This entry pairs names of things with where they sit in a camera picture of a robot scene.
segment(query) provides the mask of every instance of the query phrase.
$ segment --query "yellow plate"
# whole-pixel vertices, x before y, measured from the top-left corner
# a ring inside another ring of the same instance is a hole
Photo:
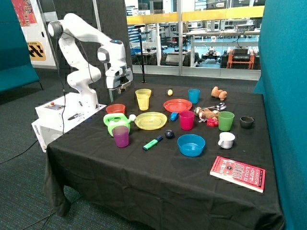
[[[158,112],[148,112],[136,117],[134,123],[144,130],[155,130],[163,127],[167,122],[167,117]]]

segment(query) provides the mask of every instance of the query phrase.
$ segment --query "green highlighter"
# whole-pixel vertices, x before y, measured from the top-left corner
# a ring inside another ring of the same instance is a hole
[[[148,149],[150,149],[152,146],[156,145],[158,142],[160,142],[161,140],[163,140],[163,136],[158,136],[156,139],[153,139],[151,142],[149,142],[148,144],[143,146],[143,149],[145,151],[147,151]]]

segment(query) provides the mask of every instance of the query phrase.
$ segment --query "blue cup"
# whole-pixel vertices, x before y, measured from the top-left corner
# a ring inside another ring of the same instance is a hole
[[[198,103],[198,100],[200,98],[200,93],[201,93],[201,91],[198,90],[198,89],[191,89],[191,90],[189,90],[189,101],[192,104]]]

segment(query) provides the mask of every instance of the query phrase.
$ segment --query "green cup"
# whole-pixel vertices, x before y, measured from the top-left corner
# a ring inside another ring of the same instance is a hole
[[[235,115],[228,111],[222,111],[219,113],[219,130],[227,132],[231,129],[232,122]]]

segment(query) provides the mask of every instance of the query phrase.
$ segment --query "stuffed toy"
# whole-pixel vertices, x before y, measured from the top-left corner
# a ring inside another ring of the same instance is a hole
[[[215,86],[211,92],[211,96],[215,98],[219,98],[221,101],[225,100],[227,96],[227,92],[223,90],[219,90],[217,86]]]
[[[214,111],[211,111],[210,109],[202,109],[200,107],[197,107],[195,110],[194,110],[194,113],[195,113],[195,116],[198,116],[199,118],[201,119],[205,119],[205,118],[213,118],[214,120],[218,120],[218,117],[219,117],[219,111],[217,110],[214,110]]]

